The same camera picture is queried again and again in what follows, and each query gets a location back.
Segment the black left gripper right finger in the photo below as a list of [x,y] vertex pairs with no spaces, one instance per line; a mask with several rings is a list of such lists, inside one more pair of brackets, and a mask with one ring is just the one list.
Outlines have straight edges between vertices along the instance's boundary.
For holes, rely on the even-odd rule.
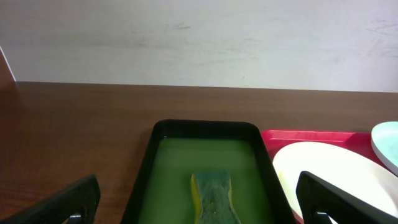
[[307,224],[331,223],[397,223],[394,217],[350,195],[316,175],[302,171],[298,178],[296,196]]

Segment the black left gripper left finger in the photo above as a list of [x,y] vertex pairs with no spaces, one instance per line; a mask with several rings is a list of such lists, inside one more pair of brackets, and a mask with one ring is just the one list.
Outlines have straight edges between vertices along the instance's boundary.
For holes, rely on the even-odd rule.
[[100,197],[97,178],[89,175],[1,223],[93,223]]

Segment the white plate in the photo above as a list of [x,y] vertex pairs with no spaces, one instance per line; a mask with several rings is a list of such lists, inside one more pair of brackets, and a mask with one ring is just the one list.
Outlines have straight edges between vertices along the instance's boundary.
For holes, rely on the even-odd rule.
[[322,142],[296,142],[279,150],[272,164],[299,223],[303,218],[295,191],[302,171],[397,216],[397,177],[360,154]]

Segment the yellow green sponge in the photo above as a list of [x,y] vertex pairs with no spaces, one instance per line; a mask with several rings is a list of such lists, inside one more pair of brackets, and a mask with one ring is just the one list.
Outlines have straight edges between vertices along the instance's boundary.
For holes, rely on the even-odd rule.
[[232,203],[231,177],[225,170],[192,174],[194,224],[241,224]]

